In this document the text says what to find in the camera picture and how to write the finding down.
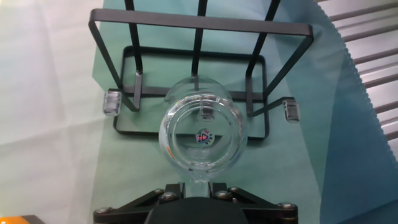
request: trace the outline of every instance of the glass beer mug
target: glass beer mug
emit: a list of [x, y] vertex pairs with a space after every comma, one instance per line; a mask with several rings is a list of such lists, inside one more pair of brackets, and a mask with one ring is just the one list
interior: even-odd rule
[[244, 151], [246, 120], [228, 91], [210, 78], [183, 79], [165, 102], [169, 108], [160, 125], [160, 148], [180, 173], [192, 178], [193, 194], [198, 188], [207, 191], [206, 181], [231, 167]]

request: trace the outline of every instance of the white cloth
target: white cloth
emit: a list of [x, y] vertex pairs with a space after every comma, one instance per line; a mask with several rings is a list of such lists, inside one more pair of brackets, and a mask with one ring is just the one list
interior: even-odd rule
[[0, 0], [2, 216], [88, 219], [104, 116], [87, 23], [102, 4]]

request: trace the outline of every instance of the screw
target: screw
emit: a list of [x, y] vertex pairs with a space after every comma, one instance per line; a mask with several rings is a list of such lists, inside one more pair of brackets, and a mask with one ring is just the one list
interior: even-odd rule
[[163, 190], [163, 189], [155, 189], [154, 192], [155, 192], [156, 194], [158, 194], [158, 195], [161, 195], [161, 194], [164, 193], [164, 190]]
[[237, 190], [239, 190], [239, 188], [238, 187], [230, 187], [228, 190], [229, 191], [237, 191]]
[[278, 203], [278, 207], [284, 208], [284, 209], [292, 209], [292, 208], [296, 208], [297, 206], [290, 202], [281, 202], [281, 203]]
[[159, 197], [159, 199], [164, 201], [171, 201], [175, 198], [177, 198], [177, 195], [174, 192], [164, 192], [164, 194]]
[[217, 191], [214, 196], [218, 199], [229, 199], [232, 197], [232, 194], [226, 190], [220, 190]]
[[95, 210], [95, 212], [98, 214], [104, 214], [104, 213], [108, 213], [110, 210], [112, 210], [111, 207], [103, 207], [103, 208], [99, 208], [99, 209]]

